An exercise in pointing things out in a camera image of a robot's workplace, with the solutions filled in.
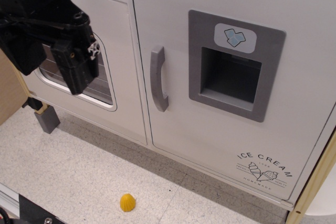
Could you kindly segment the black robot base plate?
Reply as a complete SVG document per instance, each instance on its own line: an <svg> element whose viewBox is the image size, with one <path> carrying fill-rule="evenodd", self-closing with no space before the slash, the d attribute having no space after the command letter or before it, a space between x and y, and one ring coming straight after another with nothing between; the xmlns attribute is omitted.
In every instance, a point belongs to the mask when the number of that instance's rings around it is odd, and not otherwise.
<svg viewBox="0 0 336 224"><path fill-rule="evenodd" d="M65 224L57 216L33 203L19 194L19 219L10 218L4 208L1 207L1 224L3 223L53 223Z"/></svg>

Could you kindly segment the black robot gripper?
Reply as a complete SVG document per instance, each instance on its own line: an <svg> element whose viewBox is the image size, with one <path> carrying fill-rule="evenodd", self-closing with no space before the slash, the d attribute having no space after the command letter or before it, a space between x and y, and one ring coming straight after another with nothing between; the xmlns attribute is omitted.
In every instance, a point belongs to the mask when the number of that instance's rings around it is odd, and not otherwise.
<svg viewBox="0 0 336 224"><path fill-rule="evenodd" d="M1 50L25 76L52 55L71 94L99 75L99 43L89 16L71 0L1 0Z"/></svg>

